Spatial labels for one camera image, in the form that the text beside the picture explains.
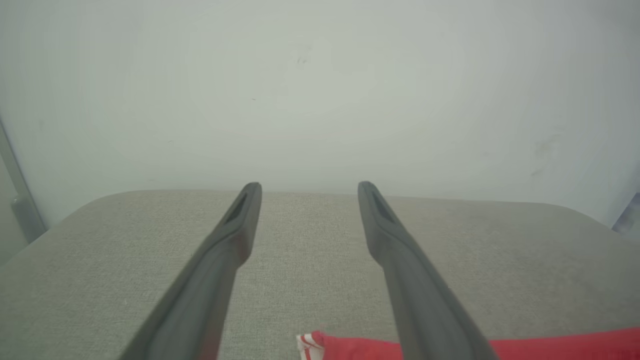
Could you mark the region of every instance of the red and white cloth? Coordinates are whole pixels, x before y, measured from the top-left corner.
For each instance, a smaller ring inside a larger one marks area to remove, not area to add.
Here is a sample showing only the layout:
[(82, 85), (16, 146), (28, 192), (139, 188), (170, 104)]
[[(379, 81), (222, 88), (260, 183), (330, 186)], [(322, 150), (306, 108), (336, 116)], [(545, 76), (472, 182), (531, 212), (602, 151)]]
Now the red and white cloth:
[[(336, 338), (319, 331), (299, 335), (302, 360), (402, 360), (398, 343)], [(640, 360), (640, 328), (524, 340), (492, 340), (500, 360)]]

